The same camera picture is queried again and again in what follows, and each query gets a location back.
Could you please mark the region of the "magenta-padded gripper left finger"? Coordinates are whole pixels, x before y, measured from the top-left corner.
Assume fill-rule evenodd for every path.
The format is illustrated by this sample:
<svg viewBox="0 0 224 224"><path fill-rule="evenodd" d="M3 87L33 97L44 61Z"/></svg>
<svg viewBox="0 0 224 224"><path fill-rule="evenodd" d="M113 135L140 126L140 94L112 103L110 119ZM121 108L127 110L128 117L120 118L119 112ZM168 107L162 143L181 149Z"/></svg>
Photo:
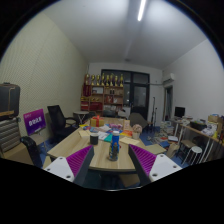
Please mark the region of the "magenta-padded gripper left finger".
<svg viewBox="0 0 224 224"><path fill-rule="evenodd" d="M81 186L93 156L94 147L89 145L68 157L58 157L45 171Z"/></svg>

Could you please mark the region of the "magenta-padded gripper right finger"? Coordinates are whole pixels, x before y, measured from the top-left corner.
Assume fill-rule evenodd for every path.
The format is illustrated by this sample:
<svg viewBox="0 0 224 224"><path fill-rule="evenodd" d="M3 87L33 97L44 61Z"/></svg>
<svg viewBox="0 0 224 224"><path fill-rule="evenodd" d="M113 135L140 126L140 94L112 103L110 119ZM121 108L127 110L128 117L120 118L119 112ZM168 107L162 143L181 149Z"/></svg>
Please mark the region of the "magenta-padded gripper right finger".
<svg viewBox="0 0 224 224"><path fill-rule="evenodd" d="M128 154L142 186L181 170L181 167L166 155L155 155L139 146L129 145Z"/></svg>

